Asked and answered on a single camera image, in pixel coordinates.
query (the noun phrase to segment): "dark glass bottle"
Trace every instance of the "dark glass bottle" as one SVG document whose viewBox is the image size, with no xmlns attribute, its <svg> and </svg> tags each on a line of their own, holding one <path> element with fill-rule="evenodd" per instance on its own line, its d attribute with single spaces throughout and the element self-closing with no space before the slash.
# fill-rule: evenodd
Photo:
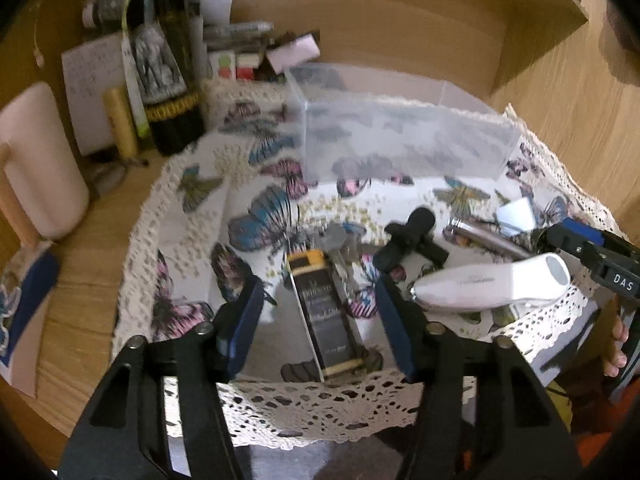
<svg viewBox="0 0 640 480">
<path fill-rule="evenodd" d="M 181 152 L 204 133 L 185 0 L 131 0 L 127 28 L 156 148 Z"/>
</svg>

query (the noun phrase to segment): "butterfly tablecloth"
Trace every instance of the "butterfly tablecloth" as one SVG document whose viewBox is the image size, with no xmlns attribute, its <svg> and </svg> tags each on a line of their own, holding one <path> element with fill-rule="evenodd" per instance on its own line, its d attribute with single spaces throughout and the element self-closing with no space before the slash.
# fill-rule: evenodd
<svg viewBox="0 0 640 480">
<path fill-rule="evenodd" d="M 113 355 L 135 334 L 150 340 L 181 335 L 236 298 L 247 273 L 261 277 L 264 309 L 246 366 L 236 382 L 218 385 L 236 446 L 344 442 L 415 420 L 422 387 L 406 384 L 396 369 L 372 293 L 378 275 L 371 256 L 386 242 L 387 223 L 406 221 L 418 206 L 430 208 L 437 217 L 436 240 L 450 251 L 446 267 L 502 261 L 464 240 L 444 239 L 450 214 L 491 221 L 497 207 L 522 197 L 531 199 L 540 227 L 571 216 L 620 233 L 610 212 L 575 184 L 510 108 L 504 116 L 456 112 L 477 121 L 513 121 L 519 130 L 520 141 L 498 180 L 414 178 L 391 168 L 383 180 L 338 178 L 318 185 L 302 177 L 282 90 L 226 85 L 207 87 L 212 131 L 166 163 L 132 232 Z M 303 243 L 302 228 L 329 221 L 361 236 L 365 248 L 353 264 L 360 291 L 348 310 L 368 373 L 348 384 L 314 382 L 303 320 L 283 280 L 284 254 Z M 517 241 L 530 243 L 525 237 Z M 427 260 L 411 256 L 392 276 L 402 288 L 433 271 Z M 571 328 L 594 287 L 579 272 L 550 307 L 425 314 L 469 338 L 506 334 L 531 362 Z M 165 392 L 168 434 L 181 436 L 174 378 L 165 379 Z M 468 380 L 465 397 L 472 392 Z"/>
</svg>

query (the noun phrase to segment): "handwritten note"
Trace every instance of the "handwritten note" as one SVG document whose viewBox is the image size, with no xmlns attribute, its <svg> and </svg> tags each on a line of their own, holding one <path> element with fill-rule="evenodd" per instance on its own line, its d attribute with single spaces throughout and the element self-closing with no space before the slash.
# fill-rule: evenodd
<svg viewBox="0 0 640 480">
<path fill-rule="evenodd" d="M 102 94 L 109 88 L 125 84 L 122 34 L 105 36 L 64 52 L 62 70 L 80 153 L 90 155 L 113 146 Z"/>
</svg>

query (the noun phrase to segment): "human hand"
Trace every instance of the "human hand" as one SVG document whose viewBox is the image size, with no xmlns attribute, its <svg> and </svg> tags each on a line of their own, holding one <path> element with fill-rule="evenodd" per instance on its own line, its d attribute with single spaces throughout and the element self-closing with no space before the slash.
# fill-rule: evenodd
<svg viewBox="0 0 640 480">
<path fill-rule="evenodd" d="M 615 297 L 614 301 L 618 311 L 620 311 L 620 298 Z M 607 341 L 604 352 L 602 353 L 602 371 L 607 377 L 617 377 L 620 368 L 626 365 L 626 356 L 618 348 L 618 343 L 624 343 L 629 338 L 629 330 L 620 319 L 616 316 L 616 322 L 611 330 L 611 336 Z"/>
</svg>

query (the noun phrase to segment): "clear plastic container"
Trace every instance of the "clear plastic container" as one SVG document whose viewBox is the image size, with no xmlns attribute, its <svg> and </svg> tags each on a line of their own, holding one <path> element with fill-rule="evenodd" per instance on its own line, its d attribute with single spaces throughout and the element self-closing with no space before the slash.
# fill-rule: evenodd
<svg viewBox="0 0 640 480">
<path fill-rule="evenodd" d="M 286 75 L 308 182 L 496 179 L 520 138 L 510 120 L 449 82 L 323 63 Z"/>
</svg>

